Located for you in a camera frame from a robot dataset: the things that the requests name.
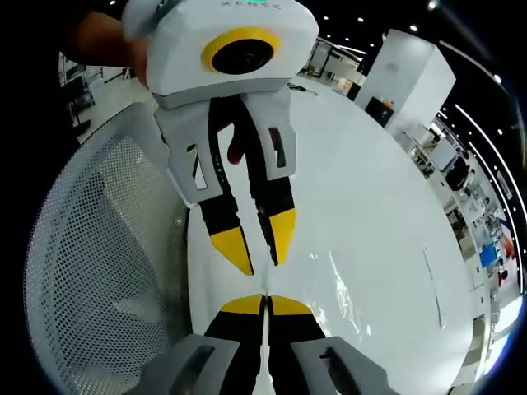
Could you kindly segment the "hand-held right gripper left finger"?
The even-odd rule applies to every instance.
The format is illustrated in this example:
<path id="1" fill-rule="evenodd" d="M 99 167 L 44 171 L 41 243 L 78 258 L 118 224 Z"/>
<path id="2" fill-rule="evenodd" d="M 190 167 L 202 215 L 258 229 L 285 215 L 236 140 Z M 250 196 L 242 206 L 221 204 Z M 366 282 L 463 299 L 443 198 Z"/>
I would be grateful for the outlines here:
<path id="1" fill-rule="evenodd" d="M 264 296 L 224 304 L 203 335 L 146 363 L 129 394 L 251 394 L 260 370 Z"/>

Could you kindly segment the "person's left hand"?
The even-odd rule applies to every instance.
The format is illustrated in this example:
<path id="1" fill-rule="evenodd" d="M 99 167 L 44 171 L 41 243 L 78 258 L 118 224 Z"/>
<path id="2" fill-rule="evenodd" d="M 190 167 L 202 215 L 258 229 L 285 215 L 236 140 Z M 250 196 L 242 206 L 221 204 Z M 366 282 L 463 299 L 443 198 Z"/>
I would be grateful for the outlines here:
<path id="1" fill-rule="evenodd" d="M 61 52 L 81 64 L 130 68 L 147 88 L 147 45 L 147 39 L 125 39 L 120 21 L 90 11 L 66 30 Z"/>

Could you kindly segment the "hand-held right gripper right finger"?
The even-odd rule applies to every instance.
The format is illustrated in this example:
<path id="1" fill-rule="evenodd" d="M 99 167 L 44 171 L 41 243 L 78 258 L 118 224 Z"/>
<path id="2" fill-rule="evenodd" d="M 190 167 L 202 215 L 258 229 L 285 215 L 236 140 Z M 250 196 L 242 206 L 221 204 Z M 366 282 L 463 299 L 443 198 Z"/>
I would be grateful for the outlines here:
<path id="1" fill-rule="evenodd" d="M 268 297 L 268 367 L 277 394 L 395 394 L 386 371 L 341 337 L 328 337 L 300 301 Z"/>

